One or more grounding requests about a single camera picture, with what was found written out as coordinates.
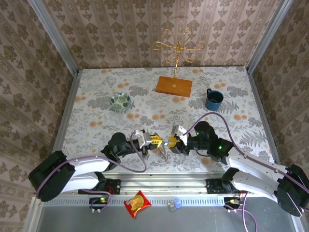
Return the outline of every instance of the blue mug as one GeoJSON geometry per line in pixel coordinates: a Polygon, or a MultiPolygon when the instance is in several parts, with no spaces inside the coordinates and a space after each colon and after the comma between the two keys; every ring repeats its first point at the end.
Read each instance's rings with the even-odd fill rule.
{"type": "Polygon", "coordinates": [[[213,111],[217,110],[223,101],[223,94],[217,90],[212,90],[211,88],[207,89],[206,92],[206,108],[213,111]]]}

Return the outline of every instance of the small blue object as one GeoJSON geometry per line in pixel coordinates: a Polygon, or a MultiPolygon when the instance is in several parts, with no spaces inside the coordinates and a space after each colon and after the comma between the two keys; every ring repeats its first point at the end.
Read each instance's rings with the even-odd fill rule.
{"type": "Polygon", "coordinates": [[[206,98],[206,108],[209,110],[217,110],[222,101],[223,101],[223,94],[217,90],[211,90],[210,88],[207,89],[207,98],[206,98]]]}
{"type": "Polygon", "coordinates": [[[174,199],[174,204],[176,206],[176,209],[179,209],[183,206],[182,201],[178,197],[174,199]]]}

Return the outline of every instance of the snack bag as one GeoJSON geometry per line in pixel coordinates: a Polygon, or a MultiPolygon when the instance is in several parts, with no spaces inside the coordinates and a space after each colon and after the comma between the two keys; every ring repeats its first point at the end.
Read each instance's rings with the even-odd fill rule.
{"type": "Polygon", "coordinates": [[[144,209],[148,206],[151,206],[151,203],[147,200],[144,194],[139,191],[135,197],[132,199],[125,201],[125,206],[131,217],[135,218],[137,212],[141,209],[144,209]]]}

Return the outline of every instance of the wall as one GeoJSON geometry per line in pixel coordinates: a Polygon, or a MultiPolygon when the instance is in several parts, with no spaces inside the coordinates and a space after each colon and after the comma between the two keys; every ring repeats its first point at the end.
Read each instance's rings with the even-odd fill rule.
{"type": "Polygon", "coordinates": [[[202,40],[194,66],[241,65],[249,61],[278,0],[44,0],[79,69],[160,67],[153,43],[171,29],[177,40],[188,27],[202,40]]]}
{"type": "Polygon", "coordinates": [[[0,1],[0,231],[21,231],[28,174],[52,151],[72,76],[26,0],[0,1]]]}
{"type": "Polygon", "coordinates": [[[309,1],[294,1],[253,72],[283,164],[309,176],[309,1]]]}

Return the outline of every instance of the orange wooden block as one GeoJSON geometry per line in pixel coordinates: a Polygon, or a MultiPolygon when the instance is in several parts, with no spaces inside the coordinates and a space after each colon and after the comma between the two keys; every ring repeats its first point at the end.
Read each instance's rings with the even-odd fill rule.
{"type": "Polygon", "coordinates": [[[192,81],[176,78],[176,87],[173,87],[173,78],[161,76],[156,87],[156,92],[167,93],[182,97],[190,97],[192,81]]]}

